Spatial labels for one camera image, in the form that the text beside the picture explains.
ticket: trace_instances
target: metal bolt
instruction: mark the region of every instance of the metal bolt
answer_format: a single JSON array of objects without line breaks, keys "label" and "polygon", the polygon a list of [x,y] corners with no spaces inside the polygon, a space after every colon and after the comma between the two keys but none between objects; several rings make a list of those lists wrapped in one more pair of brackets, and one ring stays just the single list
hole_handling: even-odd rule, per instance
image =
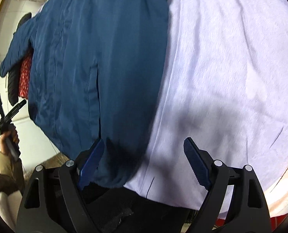
[{"label": "metal bolt", "polygon": [[36,171],[37,171],[37,172],[40,172],[42,169],[43,169],[43,166],[42,166],[42,165],[36,166]]},{"label": "metal bolt", "polygon": [[66,162],[66,166],[73,166],[74,165],[74,161],[73,160],[69,160]]},{"label": "metal bolt", "polygon": [[215,164],[216,166],[222,166],[222,165],[223,165],[223,163],[222,163],[221,160],[215,160],[215,161],[214,161],[214,164]]},{"label": "metal bolt", "polygon": [[246,166],[245,166],[245,169],[246,169],[247,171],[251,172],[253,168],[252,168],[252,166],[246,165]]}]

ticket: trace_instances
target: white tile floor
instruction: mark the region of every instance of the white tile floor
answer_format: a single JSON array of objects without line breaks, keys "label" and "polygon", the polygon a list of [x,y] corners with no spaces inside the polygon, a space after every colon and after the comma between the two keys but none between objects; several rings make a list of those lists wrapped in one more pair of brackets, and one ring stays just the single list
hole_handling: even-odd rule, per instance
[{"label": "white tile floor", "polygon": [[[41,3],[5,0],[0,14],[0,63],[5,58],[13,33],[21,17],[28,12],[35,15]],[[0,94],[5,114],[12,108],[8,102],[6,79],[0,77]],[[27,104],[13,118],[20,138],[20,151],[26,171],[59,152],[45,134],[28,117]]]}]

